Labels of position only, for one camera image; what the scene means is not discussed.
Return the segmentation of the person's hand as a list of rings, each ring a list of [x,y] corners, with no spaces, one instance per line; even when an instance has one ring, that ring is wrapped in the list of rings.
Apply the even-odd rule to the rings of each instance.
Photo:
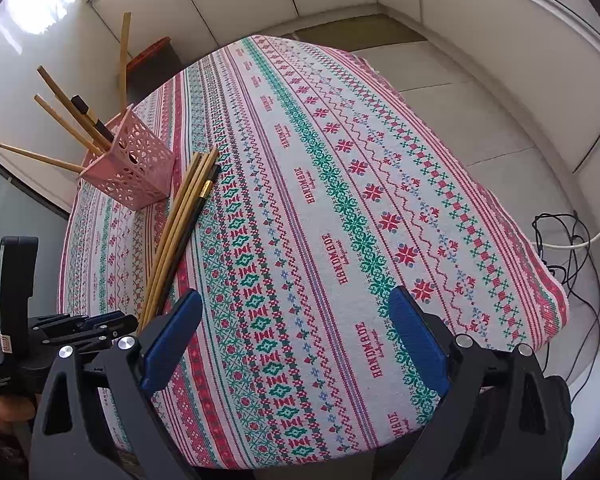
[[[0,396],[0,426],[27,422],[34,416],[35,407],[31,400],[20,396]]]

